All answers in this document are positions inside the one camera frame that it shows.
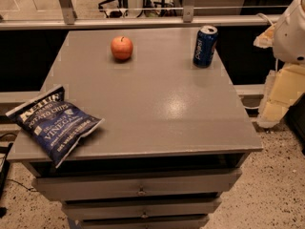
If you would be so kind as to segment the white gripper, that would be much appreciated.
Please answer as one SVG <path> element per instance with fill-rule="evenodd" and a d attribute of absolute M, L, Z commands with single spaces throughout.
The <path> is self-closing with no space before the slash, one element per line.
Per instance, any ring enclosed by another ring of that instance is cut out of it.
<path fill-rule="evenodd" d="M 305 64 L 304 0 L 294 0 L 275 26 L 255 38 L 254 45 L 262 49 L 273 46 L 274 57 L 285 62 L 281 70 L 267 75 L 258 109 L 258 126 L 273 128 L 305 94 L 305 66 L 296 65 Z"/>

